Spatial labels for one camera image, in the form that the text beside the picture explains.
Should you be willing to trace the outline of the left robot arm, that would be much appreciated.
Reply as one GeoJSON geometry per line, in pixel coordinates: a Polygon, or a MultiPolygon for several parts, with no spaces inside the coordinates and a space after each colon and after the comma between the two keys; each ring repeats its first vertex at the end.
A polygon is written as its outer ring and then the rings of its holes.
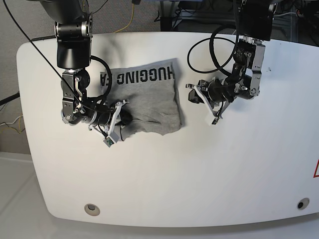
{"type": "Polygon", "coordinates": [[[260,92],[261,68],[264,60],[265,45],[270,41],[272,23],[276,11],[276,0],[244,0],[240,6],[233,2],[234,25],[218,27],[208,38],[209,52],[216,67],[226,78],[200,80],[196,85],[187,84],[190,89],[188,100],[195,104],[205,104],[208,109],[209,124],[217,124],[222,113],[236,99],[253,99],[260,92]],[[220,65],[215,55],[216,35],[224,29],[235,29],[236,39],[230,59],[234,60],[231,72],[220,65]]]}

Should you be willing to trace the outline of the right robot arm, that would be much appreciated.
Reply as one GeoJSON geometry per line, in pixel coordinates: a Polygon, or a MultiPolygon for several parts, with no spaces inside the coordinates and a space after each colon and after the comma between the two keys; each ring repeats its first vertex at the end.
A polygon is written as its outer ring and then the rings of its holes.
{"type": "Polygon", "coordinates": [[[123,109],[123,103],[107,100],[110,85],[100,96],[87,95],[91,79],[86,68],[92,60],[105,67],[107,80],[113,83],[107,63],[91,54],[93,14],[88,7],[81,6],[78,0],[42,0],[40,3],[55,21],[57,66],[64,70],[61,79],[63,122],[69,125],[84,122],[102,134],[107,133],[112,122],[121,127],[128,125],[132,116],[123,109]]]}

